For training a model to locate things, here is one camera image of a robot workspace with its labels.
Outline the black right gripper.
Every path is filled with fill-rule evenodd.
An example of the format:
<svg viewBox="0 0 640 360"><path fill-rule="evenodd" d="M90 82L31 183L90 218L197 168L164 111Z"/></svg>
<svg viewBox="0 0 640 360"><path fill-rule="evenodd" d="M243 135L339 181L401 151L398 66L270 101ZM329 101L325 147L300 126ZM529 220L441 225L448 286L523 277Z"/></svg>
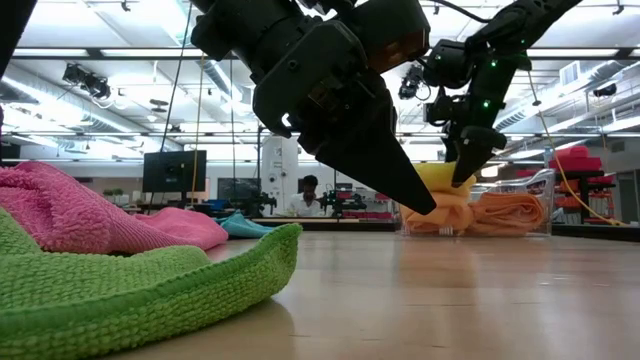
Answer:
<svg viewBox="0 0 640 360"><path fill-rule="evenodd" d="M494 128L498 113L506 106L506 93L518 70L529 70L528 58L485 58L470 68L467 91L446 93L446 77L438 60L424 64L423 79L436 86L436 98L424 106L425 121L446 134L446 163L456 162L451 185L460 187L493 156L506 147L506 136Z"/></svg>

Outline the blue microfiber towel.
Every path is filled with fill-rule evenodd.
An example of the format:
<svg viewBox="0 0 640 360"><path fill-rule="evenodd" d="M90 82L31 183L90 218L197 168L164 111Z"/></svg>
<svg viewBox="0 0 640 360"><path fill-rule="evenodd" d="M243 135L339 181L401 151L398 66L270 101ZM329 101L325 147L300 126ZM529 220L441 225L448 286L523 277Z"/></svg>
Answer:
<svg viewBox="0 0 640 360"><path fill-rule="evenodd" d="M215 218L215 221L228 233L230 239L259 239L274 230L273 227L247 219L241 212L235 212L223 218Z"/></svg>

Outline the clear plastic bin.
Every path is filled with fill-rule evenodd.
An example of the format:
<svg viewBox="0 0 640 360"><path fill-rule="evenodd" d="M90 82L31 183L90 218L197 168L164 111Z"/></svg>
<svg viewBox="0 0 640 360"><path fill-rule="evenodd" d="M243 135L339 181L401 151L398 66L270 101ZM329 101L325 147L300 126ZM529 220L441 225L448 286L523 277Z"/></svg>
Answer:
<svg viewBox="0 0 640 360"><path fill-rule="evenodd" d="M406 222L431 222L431 223L459 223L473 222L473 212L470 203L479 200L484 193L528 193L537 197L546 211L546 222L539 228L524 236L546 236L550 233L551 213L553 210L553 190L555 174L552 170L543 169L534 175L515 180L500 180L495 183L476 184L471 188L468 197L452 195L449 193L431 193L436 202L436 208L427 215L421 215L404 205L398 207L396 225L402 231ZM457 236L469 237L516 237L516 236L479 236L466 231Z"/></svg>

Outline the pink microfiber towel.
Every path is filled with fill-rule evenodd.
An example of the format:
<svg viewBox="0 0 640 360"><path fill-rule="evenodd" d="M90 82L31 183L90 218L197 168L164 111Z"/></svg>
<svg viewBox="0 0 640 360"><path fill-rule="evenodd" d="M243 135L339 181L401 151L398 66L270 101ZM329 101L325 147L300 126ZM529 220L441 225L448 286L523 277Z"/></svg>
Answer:
<svg viewBox="0 0 640 360"><path fill-rule="evenodd" d="M0 207L51 252L136 254L169 246L209 250L228 240L210 217L168 207L130 215L54 166L0 167Z"/></svg>

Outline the green microfiber towel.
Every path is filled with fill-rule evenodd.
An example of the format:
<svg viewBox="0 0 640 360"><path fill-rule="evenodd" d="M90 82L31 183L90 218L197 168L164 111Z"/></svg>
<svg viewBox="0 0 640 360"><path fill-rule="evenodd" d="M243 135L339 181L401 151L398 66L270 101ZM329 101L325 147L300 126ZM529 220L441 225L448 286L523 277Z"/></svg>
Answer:
<svg viewBox="0 0 640 360"><path fill-rule="evenodd" d="M219 263L192 246L50 253L0 208L0 360L80 360L200 330L280 292L302 228Z"/></svg>

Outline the yellow microfiber towel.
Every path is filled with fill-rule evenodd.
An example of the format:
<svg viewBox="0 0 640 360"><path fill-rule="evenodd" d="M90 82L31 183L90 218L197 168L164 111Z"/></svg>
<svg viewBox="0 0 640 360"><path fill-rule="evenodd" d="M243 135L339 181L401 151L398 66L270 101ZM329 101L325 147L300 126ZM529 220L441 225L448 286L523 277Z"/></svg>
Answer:
<svg viewBox="0 0 640 360"><path fill-rule="evenodd" d="M456 163L419 163L414 168L424 185L431 193L449 193L457 196L468 197L471 188L476 184L477 178L471 175L459 187L454 187L452 178Z"/></svg>

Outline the black overhead frame beam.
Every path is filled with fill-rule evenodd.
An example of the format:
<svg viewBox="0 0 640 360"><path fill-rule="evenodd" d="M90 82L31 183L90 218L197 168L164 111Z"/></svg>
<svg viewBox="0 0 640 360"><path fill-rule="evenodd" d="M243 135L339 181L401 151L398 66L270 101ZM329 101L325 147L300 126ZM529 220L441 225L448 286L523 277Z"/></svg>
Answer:
<svg viewBox="0 0 640 360"><path fill-rule="evenodd" d="M534 47L527 51L534 61L560 60L640 60L640 47ZM155 61L198 59L202 55L196 48L180 50L176 47L109 47L109 48L70 48L70 47L19 47L12 57L16 60L106 60L106 61Z"/></svg>

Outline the black computer monitor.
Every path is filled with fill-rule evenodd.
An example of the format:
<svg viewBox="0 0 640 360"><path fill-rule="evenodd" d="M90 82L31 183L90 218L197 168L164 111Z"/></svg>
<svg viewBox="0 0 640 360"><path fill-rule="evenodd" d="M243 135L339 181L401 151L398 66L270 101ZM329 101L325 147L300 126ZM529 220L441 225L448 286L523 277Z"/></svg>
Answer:
<svg viewBox="0 0 640 360"><path fill-rule="evenodd" d="M146 153L142 191L203 192L206 190L206 163L206 150Z"/></svg>

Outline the person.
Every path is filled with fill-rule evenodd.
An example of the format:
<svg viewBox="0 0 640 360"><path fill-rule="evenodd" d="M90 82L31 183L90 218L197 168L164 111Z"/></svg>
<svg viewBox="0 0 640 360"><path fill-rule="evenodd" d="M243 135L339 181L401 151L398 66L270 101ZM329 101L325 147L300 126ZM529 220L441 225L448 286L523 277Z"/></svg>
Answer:
<svg viewBox="0 0 640 360"><path fill-rule="evenodd" d="M318 179L307 175L302 179L302 192L291 197L287 213L294 217L319 217L323 214L321 204L317 200L316 188Z"/></svg>

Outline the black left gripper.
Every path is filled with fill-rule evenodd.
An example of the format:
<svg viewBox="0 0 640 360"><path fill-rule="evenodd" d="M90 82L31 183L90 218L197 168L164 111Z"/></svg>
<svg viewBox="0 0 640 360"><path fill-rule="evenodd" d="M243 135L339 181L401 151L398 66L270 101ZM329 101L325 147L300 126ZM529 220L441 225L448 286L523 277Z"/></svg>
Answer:
<svg viewBox="0 0 640 360"><path fill-rule="evenodd" d="M341 21L282 18L256 29L253 107L271 131L299 132L318 161L427 215L436 202L395 138L381 73L397 35Z"/></svg>

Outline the black background table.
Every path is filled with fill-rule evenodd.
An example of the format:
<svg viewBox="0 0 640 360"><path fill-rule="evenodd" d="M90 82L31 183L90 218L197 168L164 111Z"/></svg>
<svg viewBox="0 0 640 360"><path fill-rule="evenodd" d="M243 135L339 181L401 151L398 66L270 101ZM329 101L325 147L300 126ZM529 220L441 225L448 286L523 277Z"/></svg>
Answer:
<svg viewBox="0 0 640 360"><path fill-rule="evenodd" d="M604 225L614 216L614 177L603 171L565 172L556 175L554 205L561 209L564 224Z"/></svg>

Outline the red plastic crate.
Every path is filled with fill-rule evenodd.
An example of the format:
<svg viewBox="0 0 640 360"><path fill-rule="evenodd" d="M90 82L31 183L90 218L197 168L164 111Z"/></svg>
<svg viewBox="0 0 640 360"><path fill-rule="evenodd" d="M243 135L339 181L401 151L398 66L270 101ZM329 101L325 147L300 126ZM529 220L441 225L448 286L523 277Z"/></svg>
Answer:
<svg viewBox="0 0 640 360"><path fill-rule="evenodd" d="M599 157L591 156L586 146L577 145L557 150L549 167L556 170L562 167L565 172L600 171L602 161Z"/></svg>

